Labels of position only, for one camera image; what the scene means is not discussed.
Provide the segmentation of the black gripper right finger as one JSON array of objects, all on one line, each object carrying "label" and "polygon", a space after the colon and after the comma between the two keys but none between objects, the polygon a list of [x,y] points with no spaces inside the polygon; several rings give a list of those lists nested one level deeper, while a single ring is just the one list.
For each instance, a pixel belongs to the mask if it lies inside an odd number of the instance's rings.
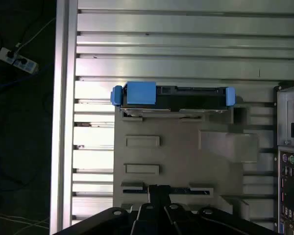
[{"label": "black gripper right finger", "polygon": [[236,215],[212,206],[206,206],[196,214],[185,210],[170,199],[171,187],[159,186],[159,204],[164,209],[177,235],[276,235],[277,232],[264,228]]}]

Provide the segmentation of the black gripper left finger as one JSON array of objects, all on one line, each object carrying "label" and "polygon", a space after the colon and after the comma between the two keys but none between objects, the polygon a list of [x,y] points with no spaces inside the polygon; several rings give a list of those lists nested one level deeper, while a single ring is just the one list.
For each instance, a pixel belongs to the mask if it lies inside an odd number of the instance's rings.
[{"label": "black gripper left finger", "polygon": [[158,234],[159,186],[148,186],[148,203],[137,211],[108,208],[59,232],[58,235],[156,235]]}]

